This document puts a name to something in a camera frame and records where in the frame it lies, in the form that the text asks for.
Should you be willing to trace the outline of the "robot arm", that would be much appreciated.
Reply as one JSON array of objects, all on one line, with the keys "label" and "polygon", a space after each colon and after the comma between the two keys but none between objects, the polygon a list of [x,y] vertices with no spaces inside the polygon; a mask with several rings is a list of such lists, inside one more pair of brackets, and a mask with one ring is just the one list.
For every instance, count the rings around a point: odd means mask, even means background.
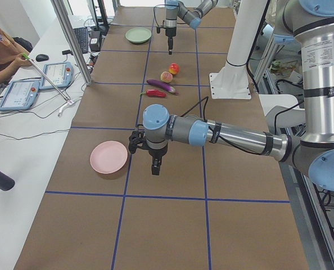
[{"label": "robot arm", "polygon": [[189,10],[181,1],[165,1],[165,20],[162,28],[168,38],[168,54],[173,53],[173,38],[177,34],[177,19],[180,18],[190,28],[196,30],[201,24],[202,18],[212,10],[218,3],[218,0],[204,0],[202,3]]},{"label": "robot arm", "polygon": [[160,171],[169,141],[220,143],[288,163],[334,191],[334,1],[278,1],[275,32],[301,44],[306,132],[301,137],[244,130],[194,116],[172,115],[159,104],[143,112],[152,172]]}]

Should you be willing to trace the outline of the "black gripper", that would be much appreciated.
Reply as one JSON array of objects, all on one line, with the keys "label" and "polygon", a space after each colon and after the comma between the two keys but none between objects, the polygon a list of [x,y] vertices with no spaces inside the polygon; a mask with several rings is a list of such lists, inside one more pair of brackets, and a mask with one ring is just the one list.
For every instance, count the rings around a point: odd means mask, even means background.
[{"label": "black gripper", "polygon": [[167,153],[168,147],[164,146],[160,149],[152,149],[150,148],[148,150],[148,153],[152,157],[152,167],[151,167],[151,173],[154,176],[160,175],[160,165],[162,164],[163,156]]},{"label": "black gripper", "polygon": [[[176,36],[176,27],[166,28],[165,35],[168,38],[168,48],[173,48],[173,38]],[[168,49],[168,54],[172,55],[173,50]]]}]

